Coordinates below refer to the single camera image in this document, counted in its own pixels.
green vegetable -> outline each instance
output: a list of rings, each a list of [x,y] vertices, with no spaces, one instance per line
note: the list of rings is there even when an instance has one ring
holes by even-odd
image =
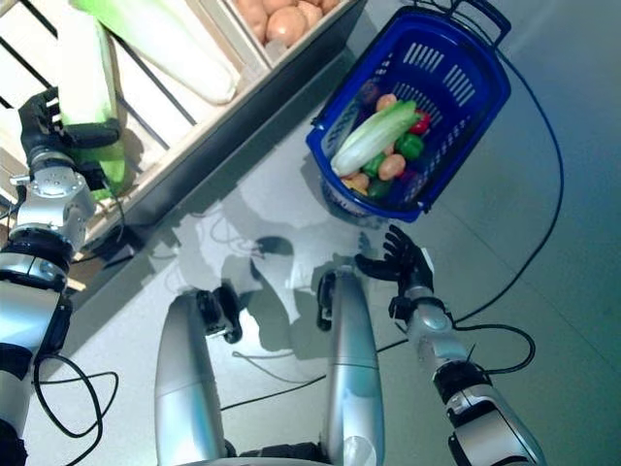
[[[136,48],[155,65],[213,104],[233,99],[240,74],[223,54],[214,54],[200,28],[167,0],[70,0]]]
[[[372,180],[367,192],[369,197],[374,200],[379,200],[388,195],[390,188],[392,187],[392,181],[383,182],[382,180]]]
[[[425,148],[425,143],[415,134],[406,133],[395,143],[395,151],[400,153],[406,160],[418,158]]]
[[[62,27],[58,43],[61,51],[58,102],[64,125],[103,123],[117,118],[114,77],[108,37],[102,25],[90,15],[62,5]],[[125,153],[121,142],[91,150],[73,150],[80,163],[101,164],[113,191],[123,187]],[[106,189],[95,198],[110,196]]]
[[[331,165],[339,177],[355,172],[378,153],[394,143],[419,119],[413,101],[397,102],[377,112],[344,141]]]
[[[362,171],[365,172],[369,178],[377,178],[377,172],[379,171],[379,165],[386,158],[386,154],[380,152],[378,155],[373,157],[367,163],[365,163],[362,167]]]

green bell pepper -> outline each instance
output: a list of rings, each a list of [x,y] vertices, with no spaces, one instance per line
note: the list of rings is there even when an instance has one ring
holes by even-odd
[[[367,163],[365,163],[362,167],[362,171],[369,176],[369,178],[377,178],[377,172],[379,171],[379,165],[386,158],[386,154],[384,152],[380,152],[378,155],[373,157]]]
[[[406,160],[414,160],[420,156],[425,148],[425,143],[415,134],[406,133],[402,135],[395,143],[395,150],[400,153]]]
[[[392,186],[392,180],[389,182],[383,182],[382,180],[372,180],[367,190],[369,198],[379,200],[388,195],[390,187]]]

bell pepper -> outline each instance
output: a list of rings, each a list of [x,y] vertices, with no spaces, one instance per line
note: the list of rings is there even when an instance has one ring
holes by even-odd
[[[395,143],[395,150],[400,153],[406,160],[414,160],[418,158],[425,148],[425,143],[415,134],[406,133],[402,135]]]
[[[415,114],[420,116],[420,120],[417,121],[409,130],[411,134],[421,135],[424,134],[427,129],[429,129],[429,125],[431,124],[431,116],[427,112],[423,112],[422,110],[416,110]]]
[[[386,197],[390,192],[391,187],[392,181],[383,182],[382,180],[373,180],[371,181],[367,191],[369,193],[369,197],[377,201]]]
[[[362,171],[366,173],[369,178],[377,178],[377,172],[379,171],[379,165],[386,158],[386,154],[384,152],[380,152],[374,158],[369,160],[362,166]]]

basket handle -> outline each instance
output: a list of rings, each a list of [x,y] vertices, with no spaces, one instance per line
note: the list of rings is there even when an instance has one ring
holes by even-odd
[[[496,40],[494,41],[494,47],[497,47],[511,30],[511,23],[508,21],[505,15],[503,15],[494,5],[489,3],[487,0],[454,0],[451,2],[451,6],[448,8],[446,13],[449,16],[452,16],[457,8],[464,2],[470,4],[472,7],[482,12],[489,19],[491,19],[491,21],[496,24],[496,26],[500,29],[501,32],[498,35],[498,38],[496,38]]]

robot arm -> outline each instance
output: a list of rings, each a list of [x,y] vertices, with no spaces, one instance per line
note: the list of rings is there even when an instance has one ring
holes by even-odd
[[[448,445],[456,463],[546,464],[536,439],[457,338],[442,301],[434,295],[429,258],[395,226],[386,239],[385,260],[359,255],[356,261],[367,275],[399,283],[390,315],[406,322],[408,339],[445,404],[455,429]]]
[[[89,184],[70,148],[107,145],[114,122],[68,131],[54,122],[56,89],[35,95],[19,110],[29,176],[16,226],[0,249],[0,451],[2,464],[22,465],[20,437],[32,392],[33,364],[64,344],[72,313],[63,296],[71,260],[85,241],[95,212]]]

